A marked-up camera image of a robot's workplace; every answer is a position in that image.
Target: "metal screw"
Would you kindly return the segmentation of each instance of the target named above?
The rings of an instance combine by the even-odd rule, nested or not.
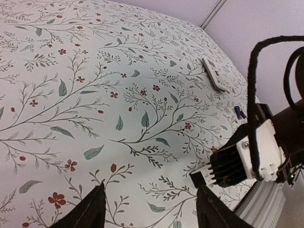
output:
[[[244,142],[244,143],[243,143],[243,147],[244,147],[245,149],[249,149],[249,142],[248,142],[248,141]]]

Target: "floral pattern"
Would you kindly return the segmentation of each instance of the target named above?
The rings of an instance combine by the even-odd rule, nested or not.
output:
[[[105,0],[2,1],[0,27],[0,227],[49,227],[102,182],[106,227],[197,227],[189,174],[247,102],[211,38]],[[212,190],[233,209],[252,184]]]

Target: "remote control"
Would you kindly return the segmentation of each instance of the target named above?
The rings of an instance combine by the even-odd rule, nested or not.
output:
[[[222,79],[219,76],[219,73],[217,72],[216,66],[214,63],[208,59],[207,57],[203,58],[204,66],[210,76],[210,79],[214,85],[214,87],[219,90],[220,92],[226,92],[227,88],[225,87]]]

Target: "green leaf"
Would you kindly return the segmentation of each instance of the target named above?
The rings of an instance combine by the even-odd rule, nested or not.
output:
[[[181,228],[181,221],[173,222],[173,228]]]
[[[92,93],[97,93],[98,91],[90,91],[90,90],[86,90],[86,91],[81,91],[80,94],[92,94]]]
[[[60,86],[59,86],[59,96],[65,96],[67,95],[67,87],[64,81],[60,80]]]
[[[143,127],[149,127],[150,123],[149,123],[149,116],[147,114],[147,111],[145,111],[145,114],[142,117],[142,126]]]
[[[26,193],[31,187],[33,187],[35,184],[39,184],[39,183],[42,183],[42,181],[30,180],[19,188],[19,193],[20,194]]]
[[[22,27],[22,26],[15,26],[15,28],[28,30],[27,28]]]
[[[54,21],[55,21],[55,19],[49,20],[49,21],[47,22],[47,24],[52,24]]]
[[[227,127],[225,127],[225,126],[223,126],[223,125],[221,125],[221,128],[223,128],[223,129],[226,130],[226,131],[228,130]]]
[[[69,131],[67,131],[67,130],[61,128],[61,127],[58,127],[58,126],[51,127],[51,130],[56,131],[56,132],[60,132],[60,133],[62,133],[64,135],[70,136],[70,137],[72,137],[74,139],[73,135]]]
[[[117,42],[118,42],[119,45],[122,44],[122,41],[119,38],[117,38]]]
[[[116,130],[121,131],[123,129],[123,127],[124,127],[123,124],[124,124],[124,122],[123,122],[121,116],[119,115],[118,123],[116,125]]]
[[[161,213],[161,212],[164,212],[166,210],[165,207],[157,207],[154,204],[150,204],[150,203],[148,203],[148,205],[149,205],[151,211],[153,211],[155,213]]]
[[[176,63],[174,61],[170,60],[170,66],[173,67],[175,65],[176,65]]]
[[[0,119],[1,119],[1,117],[3,115],[3,112],[4,112],[4,106],[2,108],[0,108]]]
[[[36,35],[40,37],[41,34],[42,34],[42,29],[36,27]]]
[[[180,114],[176,121],[181,121],[184,118],[184,113]]]
[[[173,99],[173,101],[177,104],[179,101],[178,101],[178,99],[176,98],[176,96],[174,96],[172,93],[170,93],[169,92],[169,94],[170,94],[170,96],[171,96],[171,98]]]
[[[122,27],[122,30],[123,31],[132,31],[131,29],[128,29],[128,28],[125,28],[125,27]]]
[[[129,51],[136,53],[132,48],[128,48]]]
[[[166,146],[169,146],[169,143],[167,142],[167,140],[163,139],[163,138],[156,138],[155,139],[157,142],[163,143]]]
[[[112,43],[105,44],[104,46],[105,46],[105,47],[106,47],[106,46],[110,46],[111,44],[113,44],[113,42],[112,42]]]
[[[137,77],[140,74],[138,70],[134,70],[134,74],[131,77]]]
[[[86,160],[91,160],[92,158],[96,157],[100,151],[103,149],[105,145],[102,145],[101,147],[98,148],[91,148],[90,150],[87,150],[84,152],[84,157]]]

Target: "red flower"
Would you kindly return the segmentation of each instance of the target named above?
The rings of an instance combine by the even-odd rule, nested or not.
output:
[[[111,98],[118,98],[118,93],[111,92],[110,94]]]
[[[77,162],[76,161],[72,162],[72,160],[69,159],[69,160],[67,160],[67,164],[65,165],[65,168],[69,169],[71,167],[71,172],[74,172],[75,171],[75,168],[74,168],[75,165],[77,165]]]
[[[38,105],[38,102],[36,102],[36,100],[32,100],[32,102],[30,102],[29,105],[35,107],[36,105]]]
[[[191,129],[191,124],[190,123],[186,123],[185,129]]]
[[[29,227],[29,223],[28,222],[22,223],[22,227]]]
[[[217,148],[215,148],[214,146],[211,147],[211,152],[212,153],[216,153],[217,151],[218,151]]]
[[[117,168],[117,165],[112,164],[112,165],[111,165],[111,172],[115,172],[115,171],[116,171],[116,168]]]
[[[63,55],[63,54],[66,54],[67,53],[67,50],[64,50],[64,49],[60,49],[58,50],[59,54]]]
[[[55,208],[60,209],[61,206],[65,205],[67,202],[64,200],[65,196],[62,194],[53,193],[53,197],[48,197],[50,203],[55,203]]]
[[[85,78],[82,78],[81,76],[76,79],[77,82],[83,83],[85,81]]]
[[[158,85],[153,85],[153,90],[156,90],[158,92],[160,91],[160,87]]]
[[[146,91],[146,89],[144,88],[143,90],[141,90],[141,95],[143,95],[143,96],[147,96],[147,91]]]

